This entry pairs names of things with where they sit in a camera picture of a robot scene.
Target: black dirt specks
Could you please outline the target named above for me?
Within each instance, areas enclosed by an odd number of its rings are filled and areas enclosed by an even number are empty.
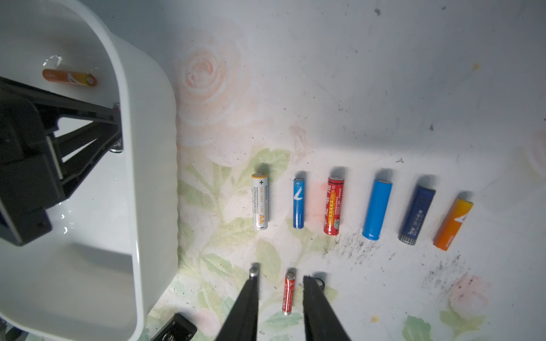
[[[461,255],[440,261],[433,267],[423,279],[422,289],[427,289],[433,294],[439,294],[439,297],[445,297],[451,291],[453,285],[458,280],[468,274],[468,268],[465,261],[461,260]]]
[[[363,241],[362,234],[355,233],[340,239],[336,247],[336,254],[343,258],[354,260],[354,264],[362,264],[366,259],[373,256],[379,249],[379,244],[372,241]]]

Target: white aa battery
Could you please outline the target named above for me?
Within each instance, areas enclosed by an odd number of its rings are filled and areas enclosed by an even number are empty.
[[[268,176],[262,173],[252,175],[252,213],[254,228],[265,230],[268,228]]]

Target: blue battery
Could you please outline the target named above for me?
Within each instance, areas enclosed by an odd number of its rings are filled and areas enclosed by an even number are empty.
[[[304,210],[305,210],[305,180],[302,178],[294,179],[294,223],[296,229],[304,228]]]
[[[362,231],[362,235],[370,240],[376,241],[379,239],[392,187],[393,184],[388,181],[376,179],[373,182],[372,196],[370,197],[366,222]]]
[[[413,196],[411,206],[409,207],[406,221],[402,225],[400,231],[400,239],[402,242],[415,245],[421,226],[425,221],[426,213],[429,211],[430,204],[434,198],[436,191],[423,186],[417,186],[415,195]]]

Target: orange battery in bin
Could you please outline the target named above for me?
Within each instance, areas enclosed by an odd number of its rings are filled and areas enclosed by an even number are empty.
[[[41,75],[46,81],[55,83],[68,83],[83,86],[97,85],[97,79],[92,74],[83,72],[44,69]]]

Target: white plastic bin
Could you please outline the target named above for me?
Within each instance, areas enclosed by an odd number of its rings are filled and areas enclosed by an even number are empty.
[[[93,73],[98,86],[45,81],[41,71],[57,64]],[[0,240],[0,316],[59,340],[137,340],[177,266],[167,77],[74,0],[0,3],[0,76],[107,107],[119,102],[124,146],[48,210],[52,232],[23,247]],[[78,125],[61,119],[60,133]]]

